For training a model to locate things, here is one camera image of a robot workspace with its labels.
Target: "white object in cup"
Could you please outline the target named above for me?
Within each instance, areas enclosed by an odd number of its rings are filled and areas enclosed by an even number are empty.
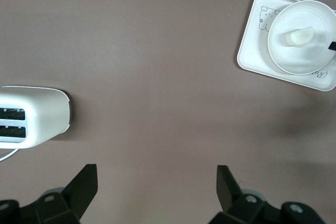
[[[307,27],[286,33],[286,43],[292,47],[299,47],[307,44],[314,37],[314,28]]]

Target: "brown tabletop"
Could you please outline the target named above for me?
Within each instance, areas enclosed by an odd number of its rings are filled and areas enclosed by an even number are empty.
[[[0,199],[24,206],[94,163],[82,223],[208,223],[222,164],[271,205],[332,223],[335,91],[238,65],[252,3],[0,0],[0,85],[66,90],[75,111],[66,133],[0,163]]]

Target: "white bowl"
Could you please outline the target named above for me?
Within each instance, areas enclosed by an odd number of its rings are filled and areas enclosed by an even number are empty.
[[[285,41],[289,32],[312,27],[314,36],[302,46]],[[268,50],[272,60],[290,74],[309,74],[323,68],[335,55],[329,45],[336,41],[336,14],[324,3],[298,1],[283,9],[274,19],[268,34]]]

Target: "power cord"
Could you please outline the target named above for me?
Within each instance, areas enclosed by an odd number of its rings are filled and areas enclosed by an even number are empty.
[[[5,160],[5,159],[7,159],[7,158],[9,158],[10,156],[14,155],[18,150],[19,150],[19,149],[15,149],[15,150],[13,150],[11,153],[9,153],[9,154],[7,154],[6,156],[0,158],[0,162],[3,161],[3,160]]]

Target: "square plate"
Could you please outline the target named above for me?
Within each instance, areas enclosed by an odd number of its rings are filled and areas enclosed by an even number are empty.
[[[330,91],[336,86],[336,57],[314,73],[294,75],[282,71],[268,52],[268,31],[272,22],[285,7],[297,1],[254,0],[238,51],[238,64],[251,72],[320,91]]]

